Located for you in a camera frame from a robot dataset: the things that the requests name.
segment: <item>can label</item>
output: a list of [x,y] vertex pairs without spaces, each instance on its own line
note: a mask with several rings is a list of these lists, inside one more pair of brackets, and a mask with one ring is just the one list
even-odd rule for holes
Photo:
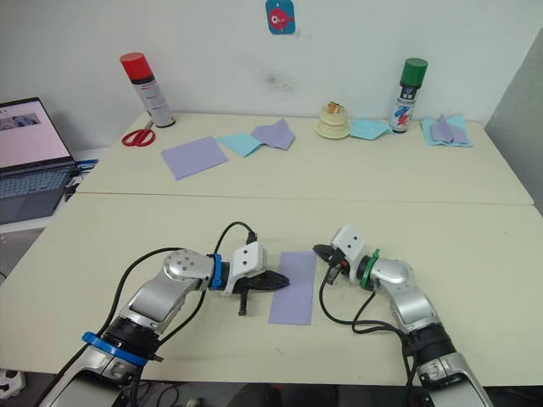
[[394,131],[403,132],[407,130],[413,109],[415,108],[415,99],[417,98],[417,88],[412,86],[402,86],[400,97],[396,99],[392,116],[390,117],[390,128]]
[[153,124],[158,127],[164,127],[174,122],[170,107],[160,90],[157,81],[134,85],[137,95],[142,99],[143,106],[151,115]]

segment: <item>wall stain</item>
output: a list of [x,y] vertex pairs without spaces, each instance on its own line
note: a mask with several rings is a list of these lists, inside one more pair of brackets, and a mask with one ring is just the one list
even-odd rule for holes
[[290,94],[296,92],[296,82],[289,74],[278,70],[268,70],[261,76],[262,83],[269,91],[282,94]]

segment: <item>light blue paper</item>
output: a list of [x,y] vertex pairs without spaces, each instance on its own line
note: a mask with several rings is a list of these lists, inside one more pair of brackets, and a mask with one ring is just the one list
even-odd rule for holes
[[226,137],[217,137],[216,140],[242,157],[247,157],[262,145],[260,140],[254,138],[249,133],[238,133]]
[[350,134],[364,140],[375,140],[384,133],[391,133],[390,126],[376,120],[353,120],[353,128]]
[[451,116],[445,119],[445,121],[449,125],[454,125],[461,129],[464,134],[466,135],[466,141],[467,142],[441,142],[438,140],[434,140],[432,137],[432,124],[437,123],[436,120],[433,119],[422,119],[421,120],[421,127],[423,128],[423,134],[424,134],[424,141],[429,146],[451,146],[451,147],[473,147],[472,142],[469,140],[469,137],[467,136],[467,130],[466,130],[466,122],[464,121],[464,117],[462,115],[457,116]]

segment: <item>laptop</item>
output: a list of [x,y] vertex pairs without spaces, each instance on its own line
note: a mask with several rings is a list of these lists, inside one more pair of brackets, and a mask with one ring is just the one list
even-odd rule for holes
[[52,215],[75,170],[39,98],[0,103],[0,224]]

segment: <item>green ring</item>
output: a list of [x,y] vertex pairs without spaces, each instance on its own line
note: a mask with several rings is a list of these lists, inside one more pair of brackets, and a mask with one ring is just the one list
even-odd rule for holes
[[378,260],[380,252],[381,252],[380,248],[375,249],[375,251],[372,254],[372,257],[370,258],[370,261],[367,262],[366,268],[364,269],[364,274],[362,275],[362,279],[360,280],[360,287],[362,287],[362,289],[364,290],[367,290],[367,286],[368,286],[368,282],[370,281],[370,274],[372,272],[373,265],[375,265],[375,262]]

